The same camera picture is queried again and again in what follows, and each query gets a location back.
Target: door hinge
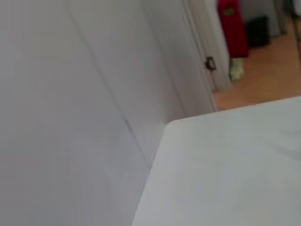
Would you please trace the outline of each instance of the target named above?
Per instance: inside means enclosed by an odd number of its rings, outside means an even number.
[[[206,65],[206,68],[208,70],[210,70],[211,72],[216,70],[215,61],[212,56],[209,56],[206,58],[205,65]]]

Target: wooden floor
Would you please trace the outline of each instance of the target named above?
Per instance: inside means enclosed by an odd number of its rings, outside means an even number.
[[[253,49],[244,61],[245,77],[233,88],[214,93],[220,110],[301,96],[301,69],[292,23],[288,34],[267,47]]]

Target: white door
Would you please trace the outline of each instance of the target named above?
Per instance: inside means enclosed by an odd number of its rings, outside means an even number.
[[[216,0],[183,0],[202,60],[212,57],[216,69],[208,74],[213,90],[231,88],[230,57]]]

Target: red object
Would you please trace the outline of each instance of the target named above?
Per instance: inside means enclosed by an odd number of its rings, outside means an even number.
[[[238,0],[219,0],[218,12],[230,57],[233,59],[249,56],[246,30],[241,19]]]

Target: tabletop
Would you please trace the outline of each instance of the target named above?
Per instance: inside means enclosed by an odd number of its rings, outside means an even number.
[[[300,226],[301,97],[174,121],[132,226]]]

